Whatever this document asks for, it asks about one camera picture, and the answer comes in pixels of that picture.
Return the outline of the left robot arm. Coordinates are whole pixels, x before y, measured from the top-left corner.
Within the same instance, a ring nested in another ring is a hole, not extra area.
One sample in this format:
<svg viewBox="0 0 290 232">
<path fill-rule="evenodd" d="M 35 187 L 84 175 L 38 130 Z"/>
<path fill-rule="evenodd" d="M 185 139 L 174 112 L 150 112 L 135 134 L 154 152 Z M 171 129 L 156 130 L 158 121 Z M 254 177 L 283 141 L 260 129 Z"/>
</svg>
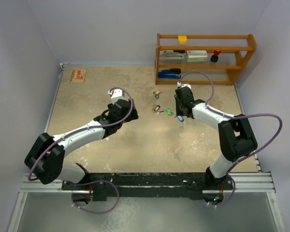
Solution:
<svg viewBox="0 0 290 232">
<path fill-rule="evenodd" d="M 138 119 L 133 100 L 118 100 L 84 126 L 58 135 L 42 133 L 27 154 L 24 164 L 35 180 L 49 184 L 56 179 L 73 182 L 78 189 L 89 186 L 89 172 L 81 164 L 65 164 L 73 151 L 116 133 L 125 122 Z"/>
</svg>

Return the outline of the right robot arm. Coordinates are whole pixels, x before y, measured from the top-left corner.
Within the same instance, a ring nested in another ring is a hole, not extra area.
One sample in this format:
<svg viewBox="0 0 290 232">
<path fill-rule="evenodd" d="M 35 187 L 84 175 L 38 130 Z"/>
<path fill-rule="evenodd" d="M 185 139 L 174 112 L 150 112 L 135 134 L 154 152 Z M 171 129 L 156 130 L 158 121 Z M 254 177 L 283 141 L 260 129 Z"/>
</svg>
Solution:
<svg viewBox="0 0 290 232">
<path fill-rule="evenodd" d="M 176 115 L 204 122 L 218 131 L 221 155 L 206 169 L 205 183 L 217 189 L 228 170 L 257 149 L 258 144 L 250 122 L 242 115 L 234 116 L 210 107 L 193 97 L 189 84 L 179 84 L 175 90 Z"/>
</svg>

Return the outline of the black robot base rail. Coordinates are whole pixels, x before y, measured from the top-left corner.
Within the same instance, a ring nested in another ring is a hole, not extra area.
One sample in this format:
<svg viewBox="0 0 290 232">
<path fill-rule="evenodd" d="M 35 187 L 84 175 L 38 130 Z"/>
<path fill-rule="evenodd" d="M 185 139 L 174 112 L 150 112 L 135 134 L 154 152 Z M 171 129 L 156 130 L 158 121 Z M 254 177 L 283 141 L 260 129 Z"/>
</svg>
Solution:
<svg viewBox="0 0 290 232">
<path fill-rule="evenodd" d="M 90 173 L 72 184 L 64 181 L 63 190 L 91 191 L 93 201 L 108 197 L 211 199 L 232 190 L 229 176 L 214 180 L 207 173 Z"/>
</svg>

